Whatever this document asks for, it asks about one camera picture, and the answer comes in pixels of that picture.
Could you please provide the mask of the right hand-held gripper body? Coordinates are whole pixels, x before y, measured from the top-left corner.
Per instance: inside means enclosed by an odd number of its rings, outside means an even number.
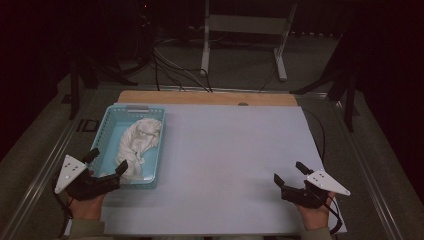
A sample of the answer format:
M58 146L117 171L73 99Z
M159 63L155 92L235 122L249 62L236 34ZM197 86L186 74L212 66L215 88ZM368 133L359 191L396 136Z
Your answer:
M350 196L351 192L324 170L303 169L305 187L297 189L280 180L281 198L309 209L318 209L327 202L328 193Z

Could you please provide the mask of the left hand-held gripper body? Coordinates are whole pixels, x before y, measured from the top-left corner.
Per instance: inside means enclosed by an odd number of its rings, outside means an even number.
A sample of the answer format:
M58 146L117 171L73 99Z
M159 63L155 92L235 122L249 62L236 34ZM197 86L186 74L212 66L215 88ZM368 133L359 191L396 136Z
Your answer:
M120 174L94 177L88 168L94 157L86 156L78 160L70 155L66 155L60 169L54 193L59 194L65 191L70 197L78 200L91 200L100 195L120 188Z

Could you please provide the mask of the white cloth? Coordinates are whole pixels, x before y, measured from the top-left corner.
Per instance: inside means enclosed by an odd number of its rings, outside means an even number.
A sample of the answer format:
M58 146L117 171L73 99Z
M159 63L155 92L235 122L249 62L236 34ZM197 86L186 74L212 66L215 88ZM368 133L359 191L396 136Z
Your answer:
M142 165L145 163L143 155L147 150L158 146L161 128L160 120L143 118L125 130L115 158L117 165L124 161L128 164L127 170L123 173L125 179L143 179Z

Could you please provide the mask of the light blue plastic basket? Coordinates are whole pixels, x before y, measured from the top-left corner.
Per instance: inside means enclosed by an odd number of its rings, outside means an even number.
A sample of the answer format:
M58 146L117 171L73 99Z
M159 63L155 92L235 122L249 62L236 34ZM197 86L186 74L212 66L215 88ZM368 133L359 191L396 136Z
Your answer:
M122 175L121 186L127 189L154 189L156 187L165 126L165 110L162 107L112 105L107 108L92 144L92 149L98 148L100 151L99 156L90 164L90 169L96 177L111 175L115 172L118 166L115 158L122 135L127 128L143 118L152 118L162 122L159 144L157 147L147 150L143 155L145 160L142 165L143 179L128 180Z

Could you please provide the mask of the person's right hand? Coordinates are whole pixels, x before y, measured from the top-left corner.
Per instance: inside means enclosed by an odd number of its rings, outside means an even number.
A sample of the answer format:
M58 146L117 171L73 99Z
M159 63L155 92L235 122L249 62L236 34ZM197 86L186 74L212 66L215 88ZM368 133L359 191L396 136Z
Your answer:
M310 209L301 205L296 205L296 208L300 213L306 231L329 229L329 210L325 206L321 206L317 209Z

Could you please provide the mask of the person's left hand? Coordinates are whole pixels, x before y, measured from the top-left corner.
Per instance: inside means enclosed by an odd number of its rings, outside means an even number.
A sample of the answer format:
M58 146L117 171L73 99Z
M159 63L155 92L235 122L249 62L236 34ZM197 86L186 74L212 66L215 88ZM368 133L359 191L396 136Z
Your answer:
M79 201L72 197L68 198L69 209L74 219L94 220L101 218L102 206L105 194L94 199Z

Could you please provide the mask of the black square floor plate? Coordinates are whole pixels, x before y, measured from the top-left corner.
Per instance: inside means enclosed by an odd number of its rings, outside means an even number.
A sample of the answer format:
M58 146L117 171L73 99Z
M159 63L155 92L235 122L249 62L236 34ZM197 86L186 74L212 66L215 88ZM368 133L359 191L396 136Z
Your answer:
M96 132L99 127L99 121L93 119L81 119L78 123L77 132Z

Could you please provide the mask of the black tripod stand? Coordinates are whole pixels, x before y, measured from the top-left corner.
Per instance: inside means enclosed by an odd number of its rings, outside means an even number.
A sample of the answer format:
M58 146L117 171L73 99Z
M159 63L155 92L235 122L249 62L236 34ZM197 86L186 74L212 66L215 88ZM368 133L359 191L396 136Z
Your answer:
M114 73L112 70L109 70L106 66L96 62L89 56L76 55L70 60L70 120L73 120L79 112L80 82L83 82L87 88L94 89L98 86L98 80L96 79L94 70L100 71L122 85L136 86L136 83Z
M350 132L354 131L353 113L357 73L364 60L361 53L362 47L361 37L346 31L341 36L320 78L300 89L291 91L291 94L304 95L320 86L332 83L326 97L329 101L339 101L345 97L344 123Z

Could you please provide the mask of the wooden board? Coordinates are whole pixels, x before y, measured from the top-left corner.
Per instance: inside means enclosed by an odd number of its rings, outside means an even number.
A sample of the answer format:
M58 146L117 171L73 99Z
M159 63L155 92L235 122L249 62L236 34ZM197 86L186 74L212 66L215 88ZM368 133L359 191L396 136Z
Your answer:
M176 92L176 91L135 91L120 93L118 103L151 104L196 104L236 106L297 106L291 94L243 93L243 92Z

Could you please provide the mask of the dark equipment tower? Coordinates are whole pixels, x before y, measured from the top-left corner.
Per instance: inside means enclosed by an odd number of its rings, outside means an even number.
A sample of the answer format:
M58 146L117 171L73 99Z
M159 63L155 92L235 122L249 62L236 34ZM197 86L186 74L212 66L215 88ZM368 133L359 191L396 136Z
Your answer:
M135 58L139 65L145 66L156 36L156 17L154 0L134 0L134 18L136 26Z

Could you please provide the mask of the white metal stand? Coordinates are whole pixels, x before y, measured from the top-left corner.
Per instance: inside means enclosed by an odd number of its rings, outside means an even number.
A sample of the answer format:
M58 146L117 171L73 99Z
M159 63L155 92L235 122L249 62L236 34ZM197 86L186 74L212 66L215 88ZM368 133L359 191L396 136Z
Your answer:
M273 54L279 80L286 81L288 77L283 61L283 51L285 49L287 38L291 30L297 6L298 1L293 0L290 3L288 15L284 18L222 15L211 14L210 0L205 0L201 75L207 76L209 74L211 32L265 34L279 35L281 37L280 44L277 48L273 50Z

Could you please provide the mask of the aluminium rail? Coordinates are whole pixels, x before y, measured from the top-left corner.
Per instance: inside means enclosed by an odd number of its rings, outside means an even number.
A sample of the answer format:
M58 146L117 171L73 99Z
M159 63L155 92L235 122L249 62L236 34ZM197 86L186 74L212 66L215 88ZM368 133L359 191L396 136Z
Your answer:
M0 162L0 240L19 238L94 95L81 93L75 115L62 96L53 99Z
M378 215L388 240L404 240L404 237L398 228L398 225L393 217L393 214L387 205L386 199L383 196L372 171L366 161L364 152L361 150L359 142L355 135L348 130L344 120L344 108L340 102L332 104L332 109L337 116L339 125L341 126L348 144L354 153L355 160L359 166L361 178L365 184L367 192L373 203L374 209Z

